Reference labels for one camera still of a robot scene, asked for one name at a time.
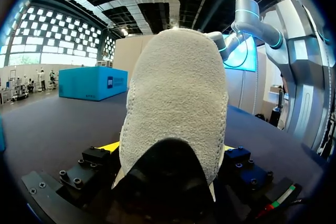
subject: white partition wall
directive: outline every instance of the white partition wall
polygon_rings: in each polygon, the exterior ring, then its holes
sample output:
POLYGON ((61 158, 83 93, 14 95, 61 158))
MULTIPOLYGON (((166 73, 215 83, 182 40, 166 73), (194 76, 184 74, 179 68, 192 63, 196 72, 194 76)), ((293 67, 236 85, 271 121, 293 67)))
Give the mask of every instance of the white partition wall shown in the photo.
POLYGON ((125 70, 128 72, 128 82, 132 78, 133 69, 142 50, 148 41, 155 35, 128 37, 116 40, 116 49, 114 51, 113 68, 125 70))
POLYGON ((1 88, 6 87, 6 82, 8 81, 11 70, 15 70, 16 77, 20 77, 24 82, 24 75, 26 75, 27 80, 32 79, 37 82, 37 72, 40 72, 43 69, 45 73, 46 81, 49 80, 49 73, 53 70, 56 75, 61 69, 68 68, 79 68, 80 66, 76 65, 63 65, 63 64, 29 64, 29 65, 17 65, 17 66, 7 66, 4 68, 0 68, 0 78, 1 78, 1 88))

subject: robotic arm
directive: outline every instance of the robotic arm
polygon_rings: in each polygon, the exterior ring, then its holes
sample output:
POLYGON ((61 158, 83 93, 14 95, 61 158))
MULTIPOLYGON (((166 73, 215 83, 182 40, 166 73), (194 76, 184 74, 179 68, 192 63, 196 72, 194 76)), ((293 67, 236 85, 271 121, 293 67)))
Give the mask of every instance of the robotic arm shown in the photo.
POLYGON ((233 33, 223 39, 222 33, 215 31, 207 34, 217 45, 223 61, 229 58, 240 43, 250 36, 269 44, 272 49, 282 45, 282 34, 273 26, 263 23, 259 17, 259 6, 254 0, 236 0, 235 21, 231 24, 233 33))

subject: cable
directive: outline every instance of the cable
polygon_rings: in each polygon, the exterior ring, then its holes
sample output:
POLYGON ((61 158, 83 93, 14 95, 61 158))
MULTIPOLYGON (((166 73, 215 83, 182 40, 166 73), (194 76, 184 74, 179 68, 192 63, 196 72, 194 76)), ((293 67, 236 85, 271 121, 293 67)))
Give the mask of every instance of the cable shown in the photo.
POLYGON ((254 90, 254 103, 253 103, 253 110, 252 115, 254 115, 254 110, 256 108, 257 102, 257 93, 258 93, 258 82, 259 82, 259 64, 258 64, 258 53, 256 53, 256 67, 257 67, 257 75, 256 75, 256 88, 254 90))
POLYGON ((326 135, 326 132, 327 132, 327 129, 328 129, 328 122, 329 122, 329 119, 330 119, 330 114, 331 114, 331 70, 330 70, 330 63, 329 63, 329 56, 327 54, 327 49, 325 48, 325 45, 326 45, 326 41, 325 41, 325 38, 324 38, 324 32, 323 32, 323 29, 322 29, 322 38, 323 38, 323 48, 325 50, 325 56, 327 58, 327 63, 328 63, 328 77, 329 77, 329 99, 328 99, 328 114, 327 114, 327 121, 326 121, 326 125, 324 127, 324 131, 323 131, 323 136, 322 136, 322 140, 321 140, 321 143, 320 143, 320 146, 318 148, 318 152, 320 151, 319 155, 322 154, 323 152, 323 149, 325 147, 325 145, 322 147, 322 144, 324 142, 324 137, 326 135))
POLYGON ((254 220, 247 220, 244 221, 244 223, 271 223, 269 221, 270 218, 277 217, 277 215, 284 213, 289 207, 295 206, 295 205, 304 205, 308 204, 310 202, 309 198, 300 198, 296 199, 288 204, 281 204, 280 206, 274 208, 273 210, 268 211, 264 215, 260 216, 257 219, 254 220))
POLYGON ((228 66, 229 68, 239 68, 239 67, 242 66, 242 65, 245 63, 245 61, 247 60, 248 47, 247 47, 247 42, 246 42, 244 33, 242 33, 242 35, 243 35, 243 38, 244 38, 244 41, 245 41, 245 45, 246 45, 246 56, 245 56, 245 60, 244 60, 241 64, 239 64, 239 65, 237 65, 237 66, 230 66, 230 65, 228 65, 228 64, 226 64, 226 63, 224 62, 224 65, 228 66))

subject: person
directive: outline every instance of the person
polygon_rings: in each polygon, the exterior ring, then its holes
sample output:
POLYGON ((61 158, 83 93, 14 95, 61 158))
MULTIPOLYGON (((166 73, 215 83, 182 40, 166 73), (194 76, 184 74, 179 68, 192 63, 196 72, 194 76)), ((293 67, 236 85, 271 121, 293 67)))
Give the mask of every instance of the person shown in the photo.
POLYGON ((34 86, 33 86, 33 83, 31 82, 31 78, 29 78, 28 86, 27 87, 28 87, 28 92, 32 93, 33 89, 34 89, 34 86))
POLYGON ((51 82, 53 82, 53 81, 55 80, 55 73, 54 73, 53 70, 50 71, 49 76, 50 76, 50 80, 51 80, 51 82))
MULTIPOLYGON (((285 96, 285 94, 288 92, 287 82, 282 74, 280 76, 282 77, 282 89, 284 92, 283 96, 285 96)), ((278 122, 278 129, 283 130, 285 128, 287 114, 288 114, 288 99, 284 98, 283 107, 282 107, 281 115, 280 115, 279 122, 278 122)))
POLYGON ((42 91, 45 91, 46 90, 46 82, 45 82, 45 77, 44 77, 44 71, 43 71, 43 69, 40 72, 40 80, 41 80, 42 91))

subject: floor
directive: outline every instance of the floor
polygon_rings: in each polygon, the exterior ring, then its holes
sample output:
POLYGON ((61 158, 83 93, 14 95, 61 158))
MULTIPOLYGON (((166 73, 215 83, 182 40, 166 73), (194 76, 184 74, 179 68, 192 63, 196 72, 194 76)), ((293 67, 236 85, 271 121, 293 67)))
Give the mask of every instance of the floor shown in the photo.
POLYGON ((4 114, 8 111, 23 107, 42 99, 58 95, 58 90, 46 90, 44 92, 34 92, 29 94, 29 97, 20 101, 12 102, 8 101, 5 104, 0 104, 0 114, 4 114))

